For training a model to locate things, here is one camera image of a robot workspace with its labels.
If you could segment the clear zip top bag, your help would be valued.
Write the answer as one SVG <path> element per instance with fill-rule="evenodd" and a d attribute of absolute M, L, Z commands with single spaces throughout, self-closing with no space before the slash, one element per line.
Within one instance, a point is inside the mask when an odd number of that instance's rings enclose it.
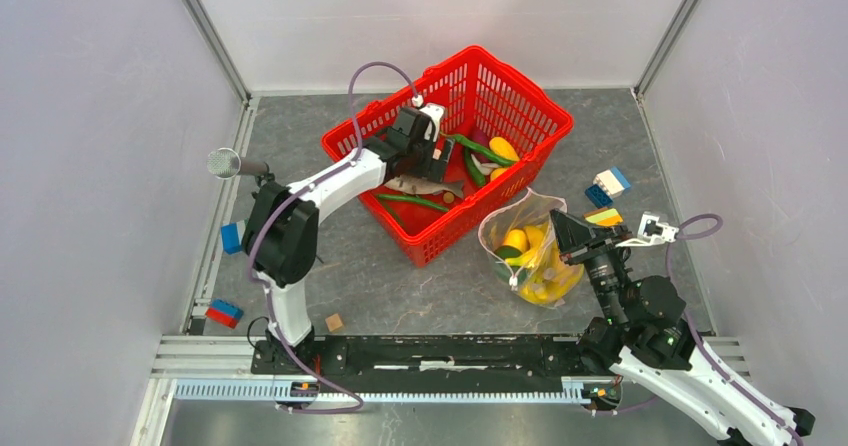
<path fill-rule="evenodd" d="M 517 285 L 520 269 L 533 270 L 550 261 L 561 261 L 549 217 L 549 212 L 553 209 L 566 212 L 568 210 L 566 200 L 527 189 L 524 196 L 516 202 L 486 216 L 477 230 L 478 240 L 489 255 L 496 278 L 508 286 L 514 294 L 516 293 L 511 287 Z M 510 230 L 518 228 L 525 231 L 529 240 L 529 249 L 518 258 L 510 260 L 498 258 L 495 250 L 502 246 Z M 565 297 L 554 306 L 541 307 L 555 308 L 564 302 Z"/>

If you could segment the yellow toy banana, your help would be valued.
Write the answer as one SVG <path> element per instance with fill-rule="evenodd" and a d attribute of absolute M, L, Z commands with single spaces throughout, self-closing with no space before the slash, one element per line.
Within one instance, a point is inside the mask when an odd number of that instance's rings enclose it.
<path fill-rule="evenodd" d="M 571 266 L 560 260 L 550 261 L 536 269 L 520 269 L 517 285 L 511 289 L 523 300 L 539 306 L 554 306 L 579 282 L 582 266 Z"/>

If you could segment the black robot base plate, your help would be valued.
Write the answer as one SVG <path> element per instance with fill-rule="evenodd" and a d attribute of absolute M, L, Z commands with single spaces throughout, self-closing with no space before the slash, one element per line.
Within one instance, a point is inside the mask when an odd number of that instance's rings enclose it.
<path fill-rule="evenodd" d="M 574 336 L 471 334 L 307 337 L 288 355 L 272 337 L 252 345 L 251 371 L 305 375 L 299 390 L 377 393 L 553 393 L 564 378 L 619 385 L 589 369 Z"/>

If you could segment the green toy avocado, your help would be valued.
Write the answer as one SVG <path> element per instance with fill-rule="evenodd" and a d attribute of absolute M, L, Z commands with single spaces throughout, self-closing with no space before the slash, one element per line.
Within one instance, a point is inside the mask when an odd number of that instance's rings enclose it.
<path fill-rule="evenodd" d="M 495 255 L 502 260 L 510 260 L 514 258 L 518 258 L 523 254 L 523 252 L 510 245 L 502 245 L 495 250 Z"/>

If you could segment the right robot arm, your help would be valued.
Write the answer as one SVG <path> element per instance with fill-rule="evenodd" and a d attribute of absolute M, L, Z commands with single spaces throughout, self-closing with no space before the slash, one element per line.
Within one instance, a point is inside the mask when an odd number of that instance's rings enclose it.
<path fill-rule="evenodd" d="M 812 433 L 811 412 L 769 399 L 705 342 L 669 275 L 631 278 L 629 250 L 686 240 L 679 228 L 649 212 L 630 231 L 557 209 L 550 224 L 561 260 L 584 268 L 602 310 L 577 342 L 585 371 L 641 385 L 720 445 L 800 445 Z"/>

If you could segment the yellow toy starfruit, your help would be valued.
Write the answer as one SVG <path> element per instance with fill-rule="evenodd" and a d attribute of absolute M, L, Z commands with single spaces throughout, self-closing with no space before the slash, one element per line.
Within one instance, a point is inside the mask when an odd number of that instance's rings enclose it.
<path fill-rule="evenodd" d="M 514 248 L 523 254 L 529 249 L 529 240 L 523 229 L 512 229 L 506 234 L 502 245 Z"/>

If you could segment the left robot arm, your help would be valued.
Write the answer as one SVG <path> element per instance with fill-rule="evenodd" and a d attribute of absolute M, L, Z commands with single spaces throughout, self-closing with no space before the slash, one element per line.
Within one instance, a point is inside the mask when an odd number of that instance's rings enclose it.
<path fill-rule="evenodd" d="M 288 372 L 302 373 L 314 360 L 305 278 L 317 258 L 322 221 L 399 175 L 429 173 L 442 157 L 436 149 L 445 113 L 434 103 L 403 107 L 370 137 L 355 126 L 354 149 L 341 160 L 307 179 L 287 186 L 269 181 L 259 189 L 242 246 L 247 277 L 266 299 L 275 358 Z"/>

